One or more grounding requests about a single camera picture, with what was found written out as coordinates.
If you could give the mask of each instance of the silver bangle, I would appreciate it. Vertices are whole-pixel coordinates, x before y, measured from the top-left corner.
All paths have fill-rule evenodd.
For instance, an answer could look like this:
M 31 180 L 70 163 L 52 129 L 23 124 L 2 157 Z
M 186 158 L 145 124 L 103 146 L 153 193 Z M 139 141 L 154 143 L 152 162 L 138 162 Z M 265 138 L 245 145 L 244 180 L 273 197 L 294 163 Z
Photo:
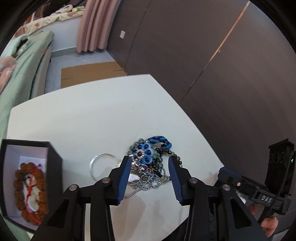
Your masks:
M 96 182 L 98 181 L 98 179 L 96 179 L 96 178 L 94 177 L 94 175 L 93 175 L 92 165 L 93 165 L 93 163 L 94 163 L 97 159 L 99 159 L 99 157 L 101 157 L 101 156 L 110 156 L 110 157 L 116 158 L 117 161 L 118 161 L 118 163 L 120 163 L 120 160 L 119 160 L 116 156 L 114 156 L 114 155 L 112 155 L 112 154 L 109 154 L 109 153 L 101 153 L 101 154 L 99 154 L 99 155 L 96 155 L 96 156 L 91 160 L 91 162 L 90 162 L 90 164 L 89 164 L 89 173 L 90 173 L 92 179 L 94 179 Z

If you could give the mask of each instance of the human hand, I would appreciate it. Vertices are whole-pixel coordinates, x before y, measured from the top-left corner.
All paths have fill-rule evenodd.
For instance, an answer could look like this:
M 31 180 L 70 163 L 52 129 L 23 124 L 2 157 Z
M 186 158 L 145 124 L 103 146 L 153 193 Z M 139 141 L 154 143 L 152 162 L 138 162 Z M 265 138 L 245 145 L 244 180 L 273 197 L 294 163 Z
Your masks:
M 254 215 L 256 212 L 256 205 L 252 203 L 249 207 L 250 212 Z M 276 217 L 270 217 L 263 220 L 261 228 L 265 231 L 266 236 L 269 238 L 278 226 L 279 221 Z

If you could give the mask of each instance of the cardboard sheet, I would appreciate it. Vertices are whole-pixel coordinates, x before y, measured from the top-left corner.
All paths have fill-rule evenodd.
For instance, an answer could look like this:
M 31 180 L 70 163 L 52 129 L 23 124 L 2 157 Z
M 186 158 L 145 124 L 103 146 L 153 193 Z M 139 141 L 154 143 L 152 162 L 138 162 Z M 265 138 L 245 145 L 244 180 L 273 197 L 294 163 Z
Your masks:
M 62 69 L 61 88 L 120 76 L 126 73 L 115 61 L 68 67 Z

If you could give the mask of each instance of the tabletop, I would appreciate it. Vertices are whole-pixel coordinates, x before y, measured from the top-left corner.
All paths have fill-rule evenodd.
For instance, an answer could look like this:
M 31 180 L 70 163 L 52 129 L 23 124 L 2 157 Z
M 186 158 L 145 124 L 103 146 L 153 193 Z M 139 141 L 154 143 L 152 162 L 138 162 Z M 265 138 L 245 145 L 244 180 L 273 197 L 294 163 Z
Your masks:
M 98 80 L 60 89 L 31 99 L 11 110 L 8 139 L 50 141 L 63 158 L 63 189 L 94 184 L 89 163 L 99 153 L 122 159 L 139 138 L 165 136 L 172 151 L 192 176 L 213 185 L 223 164 L 186 113 L 151 75 Z M 163 160 L 168 171 L 168 160 Z M 117 163 L 102 159 L 94 166 L 98 179 Z M 86 209 L 85 240 L 89 237 Z M 168 182 L 139 191 L 111 207 L 117 241 L 158 241 L 187 217 Z

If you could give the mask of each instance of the white electrical outlet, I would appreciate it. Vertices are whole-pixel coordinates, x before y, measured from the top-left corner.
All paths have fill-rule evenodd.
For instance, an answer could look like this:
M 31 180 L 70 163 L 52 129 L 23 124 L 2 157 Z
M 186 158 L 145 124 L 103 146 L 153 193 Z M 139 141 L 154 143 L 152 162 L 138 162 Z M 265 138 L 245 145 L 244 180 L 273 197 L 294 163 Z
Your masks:
M 123 39 L 124 38 L 124 35 L 125 35 L 125 31 L 121 31 L 119 37 Z

